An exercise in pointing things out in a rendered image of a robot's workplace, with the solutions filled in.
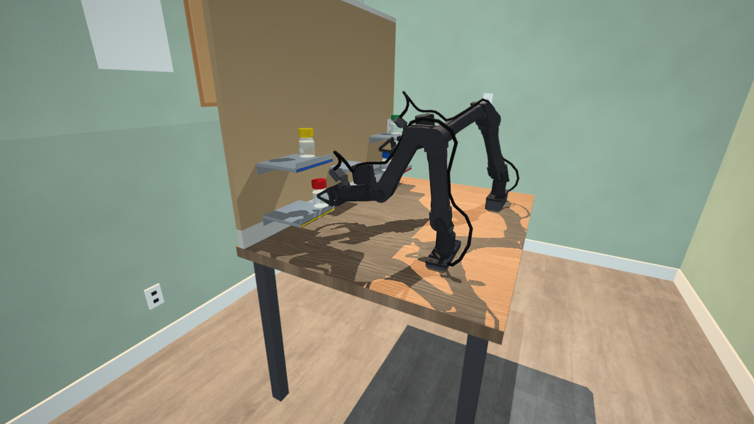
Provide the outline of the clear glass bottle with red cap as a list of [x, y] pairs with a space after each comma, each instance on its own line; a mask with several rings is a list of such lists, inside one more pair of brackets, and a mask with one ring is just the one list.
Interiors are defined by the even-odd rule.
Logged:
[[[313, 207], [317, 209], [323, 209], [328, 206], [324, 201], [317, 198], [317, 194], [324, 191], [326, 188], [326, 179], [313, 179], [312, 180], [312, 195], [313, 195]], [[324, 193], [321, 197], [328, 200], [328, 193]]]

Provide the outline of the clear bottle with yellow cap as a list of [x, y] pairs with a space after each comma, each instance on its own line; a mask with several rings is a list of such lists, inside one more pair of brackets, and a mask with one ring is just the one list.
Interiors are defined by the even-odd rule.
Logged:
[[313, 128], [298, 128], [300, 158], [315, 157], [315, 142], [313, 142]]

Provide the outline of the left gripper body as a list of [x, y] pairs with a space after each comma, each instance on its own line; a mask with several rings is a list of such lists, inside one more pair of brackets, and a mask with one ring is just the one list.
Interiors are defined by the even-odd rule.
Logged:
[[338, 179], [342, 181], [342, 184], [337, 184], [329, 188], [330, 200], [334, 201], [335, 206], [339, 206], [347, 201], [355, 201], [351, 191], [355, 188], [355, 185], [350, 185], [348, 182], [348, 175], [345, 174], [341, 167], [335, 172]]

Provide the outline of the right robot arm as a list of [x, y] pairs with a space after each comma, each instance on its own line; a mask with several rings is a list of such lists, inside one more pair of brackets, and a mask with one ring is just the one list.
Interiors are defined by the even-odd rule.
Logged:
[[445, 124], [452, 128], [456, 135], [473, 122], [481, 130], [485, 147], [487, 148], [488, 176], [493, 179], [492, 191], [488, 194], [487, 200], [502, 202], [508, 193], [508, 190], [505, 188], [510, 179], [507, 174], [507, 164], [502, 158], [498, 138], [498, 126], [501, 122], [501, 116], [489, 102], [482, 102], [482, 104], [469, 108], [468, 111], [445, 122]]

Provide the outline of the clear bottle with green cap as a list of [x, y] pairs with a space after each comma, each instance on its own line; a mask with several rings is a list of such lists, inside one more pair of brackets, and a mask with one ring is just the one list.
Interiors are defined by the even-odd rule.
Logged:
[[401, 128], [398, 128], [398, 126], [396, 126], [396, 124], [394, 124], [394, 122], [393, 122], [396, 117], [399, 117], [399, 115], [391, 115], [391, 120], [392, 120], [392, 123], [391, 123], [391, 134], [392, 135], [399, 135], [399, 134], [401, 134]]

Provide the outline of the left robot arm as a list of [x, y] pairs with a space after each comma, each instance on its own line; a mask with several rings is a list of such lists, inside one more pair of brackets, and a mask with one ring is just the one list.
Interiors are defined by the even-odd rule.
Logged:
[[[419, 126], [425, 125], [425, 126]], [[425, 127], [425, 128], [414, 128]], [[356, 185], [351, 194], [355, 201], [384, 203], [398, 188], [398, 183], [420, 145], [425, 147], [428, 160], [431, 189], [430, 226], [436, 231], [436, 244], [425, 263], [447, 268], [461, 245], [455, 239], [452, 222], [452, 206], [449, 200], [447, 148], [449, 132], [442, 126], [412, 124], [404, 128], [404, 135], [381, 179], [375, 180], [373, 164], [362, 165], [352, 173]], [[418, 144], [419, 143], [419, 144]], [[454, 246], [455, 241], [455, 246]]]

